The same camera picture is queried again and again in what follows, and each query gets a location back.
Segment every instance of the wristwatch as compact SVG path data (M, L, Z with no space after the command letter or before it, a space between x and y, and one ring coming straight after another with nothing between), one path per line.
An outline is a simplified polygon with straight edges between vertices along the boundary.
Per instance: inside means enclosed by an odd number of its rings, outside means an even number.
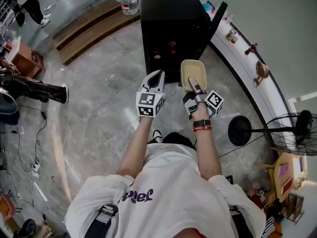
M200 126L211 126L210 120L200 120L193 123L194 128Z

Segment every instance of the orange object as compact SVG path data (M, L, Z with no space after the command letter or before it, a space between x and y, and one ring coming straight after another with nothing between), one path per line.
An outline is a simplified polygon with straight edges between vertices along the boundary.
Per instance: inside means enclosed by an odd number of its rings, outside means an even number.
M4 221L7 221L15 214L15 206L7 195L0 195L0 212Z

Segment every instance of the standing fan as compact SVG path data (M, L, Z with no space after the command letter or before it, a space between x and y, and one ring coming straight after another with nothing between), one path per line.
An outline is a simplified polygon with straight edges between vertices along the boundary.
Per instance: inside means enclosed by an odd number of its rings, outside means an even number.
M274 147L283 152L317 155L317 115L307 110L273 118L263 129L252 129L244 116L235 117L229 124L228 136L236 146L248 143L252 132L264 133Z

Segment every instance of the hand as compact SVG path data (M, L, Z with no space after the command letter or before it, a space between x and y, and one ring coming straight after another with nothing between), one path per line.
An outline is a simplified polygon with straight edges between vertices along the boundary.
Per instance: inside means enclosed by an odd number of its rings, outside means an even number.
M209 120L207 106L204 102L198 103L198 108L192 113L194 121Z

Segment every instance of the wooden platform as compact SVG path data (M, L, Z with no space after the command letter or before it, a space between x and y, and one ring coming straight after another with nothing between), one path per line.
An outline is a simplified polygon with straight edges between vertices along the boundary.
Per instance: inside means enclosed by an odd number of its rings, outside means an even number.
M140 15L127 16L121 4L109 0L71 22L53 38L64 65L69 65L87 49L108 35L138 20Z

